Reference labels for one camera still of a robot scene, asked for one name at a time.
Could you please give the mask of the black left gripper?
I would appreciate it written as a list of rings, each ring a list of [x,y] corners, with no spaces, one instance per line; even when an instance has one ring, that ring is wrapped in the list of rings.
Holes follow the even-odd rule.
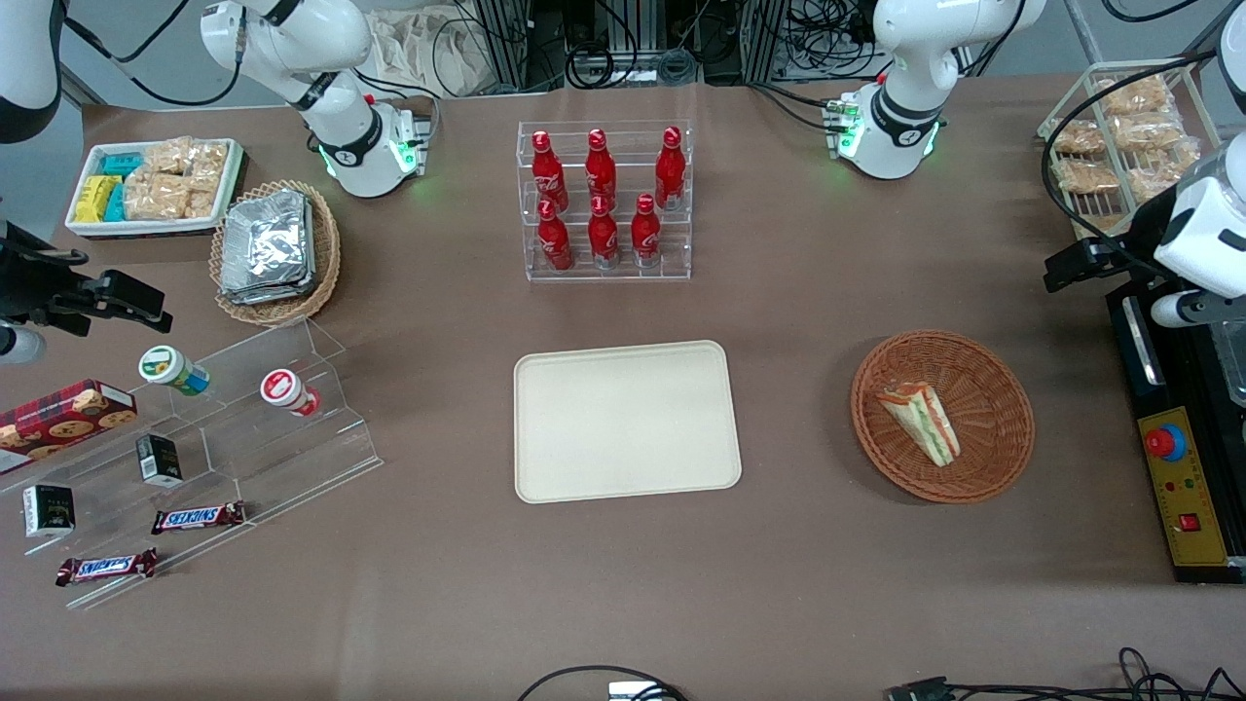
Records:
[[[1139,207],[1120,234],[1113,237],[1126,253],[1155,268],[1158,274],[1118,256],[1099,237],[1087,237],[1068,245],[1064,256],[1045,258],[1045,293],[1059,293],[1077,283],[1121,274],[1126,279],[1141,280],[1151,289],[1184,289],[1180,276],[1155,260],[1155,250],[1166,234],[1175,200],[1175,197],[1154,197]]]

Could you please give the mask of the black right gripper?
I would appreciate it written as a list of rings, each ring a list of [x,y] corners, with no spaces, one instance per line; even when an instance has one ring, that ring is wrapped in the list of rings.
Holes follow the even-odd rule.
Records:
[[[62,252],[27,234],[12,222],[2,223],[1,319],[17,325],[34,322],[56,327],[72,336],[88,336],[91,319],[120,318],[140,322],[152,331],[172,331],[173,315],[164,311],[164,293],[125,271],[106,270],[91,281],[92,303],[69,303],[69,313],[57,306],[59,296],[75,296],[88,279],[75,271],[90,261],[88,254]]]

